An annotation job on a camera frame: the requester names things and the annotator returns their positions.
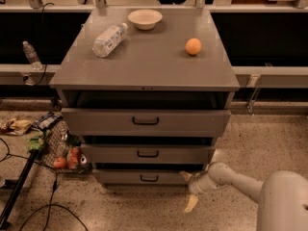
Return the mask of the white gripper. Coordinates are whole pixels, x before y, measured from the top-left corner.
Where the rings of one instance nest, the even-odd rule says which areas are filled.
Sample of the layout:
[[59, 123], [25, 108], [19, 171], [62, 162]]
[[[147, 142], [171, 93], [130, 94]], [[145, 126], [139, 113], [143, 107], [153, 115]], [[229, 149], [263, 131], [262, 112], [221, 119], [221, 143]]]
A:
[[189, 173], [180, 171], [179, 174], [188, 182], [189, 191], [192, 193], [188, 196], [185, 212], [190, 213], [198, 202], [198, 195], [202, 195], [207, 191], [212, 191], [216, 188], [216, 183], [210, 178], [207, 171]]

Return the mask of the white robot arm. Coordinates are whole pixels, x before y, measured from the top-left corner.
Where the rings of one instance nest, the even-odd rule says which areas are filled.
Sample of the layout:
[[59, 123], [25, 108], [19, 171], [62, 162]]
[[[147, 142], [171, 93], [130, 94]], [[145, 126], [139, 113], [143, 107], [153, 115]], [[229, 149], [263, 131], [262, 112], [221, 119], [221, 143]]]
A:
[[258, 204], [256, 231], [308, 231], [308, 180], [295, 172], [277, 170], [261, 181], [214, 162], [206, 170], [180, 174], [190, 191], [186, 213], [201, 195], [231, 186]]

